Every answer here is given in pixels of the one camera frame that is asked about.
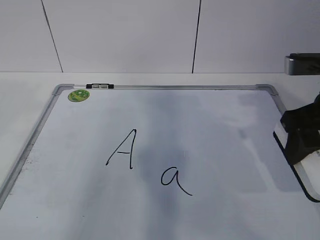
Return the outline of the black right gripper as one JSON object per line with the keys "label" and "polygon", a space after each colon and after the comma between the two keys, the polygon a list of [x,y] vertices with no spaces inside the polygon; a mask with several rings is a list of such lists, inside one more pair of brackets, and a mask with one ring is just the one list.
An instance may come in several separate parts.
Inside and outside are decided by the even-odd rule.
{"label": "black right gripper", "polygon": [[285,111],[280,123],[288,133],[284,153],[289,165],[319,150],[320,94],[308,105]]}

